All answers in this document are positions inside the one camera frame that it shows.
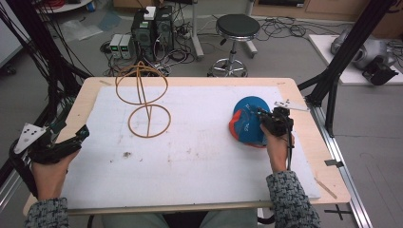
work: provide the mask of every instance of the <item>bracket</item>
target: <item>bracket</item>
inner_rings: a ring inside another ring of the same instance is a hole
[[[23,132],[18,139],[18,143],[14,147],[14,153],[20,154],[46,132],[47,129],[45,127],[39,127],[30,123],[25,123]]]
[[[290,102],[290,99],[287,99],[284,102],[275,102],[275,105],[284,107],[287,109],[294,109],[294,110],[299,110],[299,111],[309,111],[310,110],[309,107]]]

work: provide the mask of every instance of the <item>blue cap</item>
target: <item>blue cap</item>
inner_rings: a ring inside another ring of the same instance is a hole
[[[234,108],[229,130],[235,139],[255,147],[264,147],[266,137],[260,129],[258,108],[269,111],[269,105],[259,97],[245,97]]]

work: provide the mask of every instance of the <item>desk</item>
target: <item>desk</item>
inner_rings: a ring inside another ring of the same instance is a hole
[[[122,81],[122,86],[134,86],[135,78],[127,78]],[[161,78],[143,78],[147,86],[163,86]],[[298,104],[304,104],[304,100],[292,79],[283,78],[167,78],[170,86],[276,86],[283,98],[288,98]],[[58,141],[64,141],[74,136],[75,132],[86,123],[94,106],[98,92],[103,86],[114,86],[113,78],[95,77],[86,79],[73,108],[67,117],[67,126],[61,132]],[[295,121],[295,130],[298,133],[300,143],[305,156],[311,165],[314,177],[318,181],[317,188],[320,191],[320,199],[311,199],[312,204],[323,203],[347,203],[350,194],[335,166],[326,166],[326,160],[331,155],[322,140],[317,126],[308,112],[293,111],[291,116]],[[140,212],[170,212],[170,211],[195,211],[233,208],[260,208],[269,207],[268,201],[236,202],[236,203],[211,203],[191,204],[181,206],[160,207],[126,207],[126,208],[97,208],[69,210],[71,215],[105,214],[105,213],[140,213]]]

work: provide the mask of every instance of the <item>sleeve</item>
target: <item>sleeve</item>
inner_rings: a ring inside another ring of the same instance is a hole
[[[48,199],[35,202],[29,208],[24,227],[68,227],[67,199]]]
[[[266,180],[274,204],[276,227],[320,227],[317,211],[295,172],[278,172]]]

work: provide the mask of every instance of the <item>wheel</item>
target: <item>wheel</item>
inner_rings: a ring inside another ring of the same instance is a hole
[[[14,75],[17,73],[17,70],[11,65],[6,65],[6,71],[8,74]]]

